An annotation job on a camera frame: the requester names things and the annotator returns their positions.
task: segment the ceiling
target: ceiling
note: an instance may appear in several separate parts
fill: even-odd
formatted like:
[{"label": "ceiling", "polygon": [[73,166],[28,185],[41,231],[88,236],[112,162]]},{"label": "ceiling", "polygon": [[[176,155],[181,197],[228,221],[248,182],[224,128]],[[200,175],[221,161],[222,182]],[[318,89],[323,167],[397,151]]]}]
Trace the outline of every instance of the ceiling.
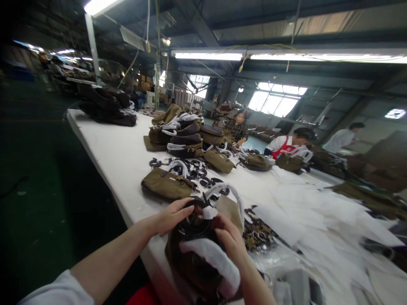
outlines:
[{"label": "ceiling", "polygon": [[[155,2],[151,1],[149,39],[158,44]],[[45,0],[33,2],[22,22],[24,26],[51,36],[66,47],[89,52],[84,21],[84,5],[88,0]],[[159,28],[162,38],[170,38],[170,48],[228,47],[236,44],[291,44],[293,46],[340,48],[406,47],[407,1],[400,0],[159,0]],[[124,0],[94,18],[95,36],[100,57],[128,65],[137,49],[123,41],[119,25],[140,37],[145,37],[147,1]],[[155,62],[152,55],[140,52],[140,65]],[[227,62],[204,62],[211,69],[225,74],[239,67]],[[200,65],[197,61],[177,60],[178,69]],[[250,61],[248,70],[286,70],[286,62]],[[376,79],[391,75],[401,65],[356,63],[292,62],[290,72],[298,74],[336,73],[349,78]]]}]

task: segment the fluorescent light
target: fluorescent light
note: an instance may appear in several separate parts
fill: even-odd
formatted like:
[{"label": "fluorescent light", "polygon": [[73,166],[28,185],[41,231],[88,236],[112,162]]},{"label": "fluorescent light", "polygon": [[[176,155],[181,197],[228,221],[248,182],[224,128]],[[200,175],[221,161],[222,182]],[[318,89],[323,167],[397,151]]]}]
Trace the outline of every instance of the fluorescent light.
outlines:
[{"label": "fluorescent light", "polygon": [[376,54],[258,54],[252,55],[254,60],[275,61],[348,61],[368,63],[407,64],[407,56],[376,55]]},{"label": "fluorescent light", "polygon": [[177,59],[207,59],[207,60],[230,60],[240,61],[243,55],[241,53],[175,53]]},{"label": "fluorescent light", "polygon": [[85,5],[84,9],[89,15],[96,17],[97,15],[105,13],[121,2],[123,2],[123,0],[91,0]]},{"label": "fluorescent light", "polygon": [[66,53],[73,53],[73,52],[75,52],[75,50],[66,49],[66,50],[58,51],[57,53],[58,53],[58,54],[66,54]]}]

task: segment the factory floor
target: factory floor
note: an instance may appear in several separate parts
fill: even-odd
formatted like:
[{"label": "factory floor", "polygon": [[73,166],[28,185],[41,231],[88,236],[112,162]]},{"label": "factory floor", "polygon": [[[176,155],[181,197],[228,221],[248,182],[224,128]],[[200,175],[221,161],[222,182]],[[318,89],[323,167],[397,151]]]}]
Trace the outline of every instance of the factory floor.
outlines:
[{"label": "factory floor", "polygon": [[[121,214],[68,121],[77,100],[39,82],[1,84],[1,274],[10,303],[126,230]],[[146,284],[137,259],[106,304],[125,304]]]}]

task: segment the plaid shirt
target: plaid shirt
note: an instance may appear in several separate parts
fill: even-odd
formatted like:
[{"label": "plaid shirt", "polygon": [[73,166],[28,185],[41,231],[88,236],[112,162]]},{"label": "plaid shirt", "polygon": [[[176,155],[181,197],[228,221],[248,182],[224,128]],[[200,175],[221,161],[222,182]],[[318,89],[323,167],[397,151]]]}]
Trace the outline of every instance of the plaid shirt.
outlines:
[{"label": "plaid shirt", "polygon": [[239,141],[242,138],[248,138],[246,123],[236,125],[236,119],[231,119],[226,123],[224,128],[230,131],[235,141]]}]

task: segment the white shirt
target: white shirt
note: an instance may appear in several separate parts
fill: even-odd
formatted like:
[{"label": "white shirt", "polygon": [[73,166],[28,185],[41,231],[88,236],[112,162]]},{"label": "white shirt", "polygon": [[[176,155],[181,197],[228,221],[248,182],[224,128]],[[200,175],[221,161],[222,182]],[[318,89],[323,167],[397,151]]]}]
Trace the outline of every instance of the white shirt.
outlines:
[{"label": "white shirt", "polygon": [[[272,152],[275,152],[281,148],[281,146],[284,145],[285,141],[287,140],[287,136],[279,136],[275,138],[269,145],[266,146],[267,149],[271,150]],[[293,137],[289,136],[287,145],[292,145],[293,144]]]},{"label": "white shirt", "polygon": [[18,302],[17,305],[95,305],[93,298],[83,289],[80,283],[64,271],[57,279],[37,290]]},{"label": "white shirt", "polygon": [[355,134],[349,129],[341,129],[322,148],[330,153],[337,153],[343,146],[351,144],[354,137]]}]

